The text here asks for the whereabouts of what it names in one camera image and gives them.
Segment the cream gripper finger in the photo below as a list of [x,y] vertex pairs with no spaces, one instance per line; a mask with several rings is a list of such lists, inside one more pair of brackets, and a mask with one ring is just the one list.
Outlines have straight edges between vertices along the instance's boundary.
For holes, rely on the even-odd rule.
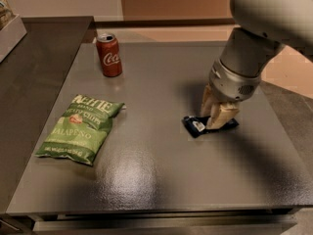
[[239,103],[207,103],[209,119],[206,124],[207,129],[220,129],[231,120],[239,111]]
[[215,104],[216,98],[212,94],[209,84],[203,90],[202,102],[201,102],[201,116],[207,117],[211,113],[212,106]]

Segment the white-grey robot arm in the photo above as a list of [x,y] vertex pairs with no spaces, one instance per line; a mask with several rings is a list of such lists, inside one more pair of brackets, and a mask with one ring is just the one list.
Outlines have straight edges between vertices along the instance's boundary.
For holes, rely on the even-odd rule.
[[230,0],[236,27],[209,73],[201,105],[219,129],[250,98],[268,62],[289,46],[313,60],[313,0]]

